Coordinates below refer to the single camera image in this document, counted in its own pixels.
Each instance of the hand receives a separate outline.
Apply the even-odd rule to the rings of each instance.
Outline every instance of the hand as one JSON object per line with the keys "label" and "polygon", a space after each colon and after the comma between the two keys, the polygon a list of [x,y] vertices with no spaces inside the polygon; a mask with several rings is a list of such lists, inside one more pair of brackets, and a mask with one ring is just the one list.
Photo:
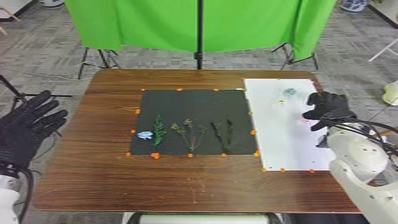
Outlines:
{"label": "hand", "polygon": [[42,117],[58,106],[57,100],[44,103],[50,97],[50,91],[42,91],[0,119],[0,161],[23,168],[44,139],[66,123],[66,110]]}
{"label": "hand", "polygon": [[[309,120],[325,119],[339,122],[348,118],[357,118],[348,108],[348,99],[345,95],[329,92],[313,93],[307,98],[307,105],[314,105],[314,109],[302,114],[302,117]],[[327,123],[320,121],[311,127],[311,131],[318,131],[327,126]]]}

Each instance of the tripod stand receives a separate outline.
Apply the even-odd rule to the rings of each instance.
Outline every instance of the tripod stand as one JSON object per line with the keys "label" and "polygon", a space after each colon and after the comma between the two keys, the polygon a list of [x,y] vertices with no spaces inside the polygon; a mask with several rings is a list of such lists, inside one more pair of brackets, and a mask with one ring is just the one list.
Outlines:
{"label": "tripod stand", "polygon": [[[16,90],[16,87],[12,86],[12,84],[9,83],[9,80],[5,79],[5,77],[0,75],[0,82],[5,86],[5,88],[9,89],[9,91],[14,93],[14,99],[12,99],[12,106],[11,106],[11,111],[16,109],[16,104],[21,102],[26,102],[26,96],[37,96],[37,94],[28,94],[28,93],[21,93]],[[71,95],[51,95],[51,97],[71,97]]]}

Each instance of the white object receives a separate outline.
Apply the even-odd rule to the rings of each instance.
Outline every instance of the white object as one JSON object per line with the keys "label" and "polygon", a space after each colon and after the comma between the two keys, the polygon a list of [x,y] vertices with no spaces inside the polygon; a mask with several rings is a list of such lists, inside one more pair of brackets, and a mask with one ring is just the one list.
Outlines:
{"label": "white object", "polygon": [[357,13],[364,10],[366,5],[366,0],[343,0],[339,7],[346,12]]}
{"label": "white object", "polygon": [[263,168],[268,171],[329,170],[334,153],[316,148],[327,128],[311,132],[316,121],[302,118],[313,109],[307,96],[316,92],[307,79],[245,79],[245,96],[252,111],[252,123]]}
{"label": "white object", "polygon": [[398,81],[394,81],[384,86],[384,91],[385,93],[382,95],[382,100],[387,104],[396,106],[398,105]]}
{"label": "white object", "polygon": [[336,152],[334,179],[369,223],[398,224],[398,183],[380,187],[368,185],[387,166],[385,152],[359,134],[332,129],[327,142]]}
{"label": "white object", "polygon": [[14,203],[19,198],[19,180],[14,177],[0,175],[0,223],[18,224],[14,213]]}
{"label": "white object", "polygon": [[41,0],[41,5],[46,8],[57,8],[64,5],[64,0]]}
{"label": "white object", "polygon": [[391,42],[391,44],[387,45],[387,47],[378,51],[377,55],[375,55],[373,58],[369,59],[369,62],[378,58],[378,56],[382,55],[382,53],[384,53],[385,51],[389,51],[389,52],[393,53],[393,55],[398,56],[398,53],[391,50],[391,47],[394,46],[396,42],[398,42],[398,38],[394,39],[394,41]]}
{"label": "white object", "polygon": [[9,19],[11,14],[16,14],[30,2],[32,0],[0,0],[0,7],[9,10],[9,12],[0,10],[0,19]]}
{"label": "white object", "polygon": [[19,198],[19,193],[9,189],[0,189],[0,220],[2,224],[18,224],[18,217],[12,205]]}
{"label": "white object", "polygon": [[[133,213],[124,213],[128,223]],[[140,224],[268,224],[265,215],[142,215]]]}
{"label": "white object", "polygon": [[138,138],[147,140],[147,139],[153,139],[153,132],[151,131],[142,131],[138,134],[137,134]]}

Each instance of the small plant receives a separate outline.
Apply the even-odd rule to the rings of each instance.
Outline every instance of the small plant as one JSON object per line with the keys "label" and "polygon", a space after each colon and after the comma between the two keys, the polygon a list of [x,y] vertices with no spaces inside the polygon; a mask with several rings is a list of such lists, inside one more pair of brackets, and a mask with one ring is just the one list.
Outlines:
{"label": "small plant", "polygon": [[163,137],[165,137],[165,134],[167,134],[165,124],[163,124],[163,120],[162,120],[160,115],[158,115],[156,121],[154,121],[153,133],[154,133],[153,151],[156,151],[156,147],[158,147],[160,143],[163,142]]}
{"label": "small plant", "polygon": [[233,121],[227,119],[227,137],[222,137],[222,123],[211,121],[211,127],[215,130],[215,137],[222,145],[222,156],[225,157],[229,152],[229,145],[233,142]]}
{"label": "small plant", "polygon": [[195,151],[195,149],[201,145],[202,136],[204,136],[204,133],[206,133],[206,127],[202,125],[197,125],[197,132],[199,132],[199,140],[197,140],[194,121],[190,119],[186,119],[183,121],[183,125],[185,125],[185,127],[179,127],[178,124],[174,123],[170,125],[170,130],[176,131],[176,133],[183,137],[183,141],[185,141],[185,144],[186,144],[186,147],[188,147],[188,153],[190,153],[188,157],[192,158],[194,157],[192,153],[194,153],[194,151]]}

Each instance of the white board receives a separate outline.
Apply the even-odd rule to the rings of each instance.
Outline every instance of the white board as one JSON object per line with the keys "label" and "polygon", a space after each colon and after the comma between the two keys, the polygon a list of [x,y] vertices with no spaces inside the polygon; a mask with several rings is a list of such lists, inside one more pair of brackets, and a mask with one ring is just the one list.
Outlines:
{"label": "white board", "polygon": [[327,128],[311,132],[316,121],[302,118],[313,109],[307,96],[316,92],[307,79],[245,79],[245,96],[250,105],[256,140],[268,171],[329,170],[332,150],[316,148]]}

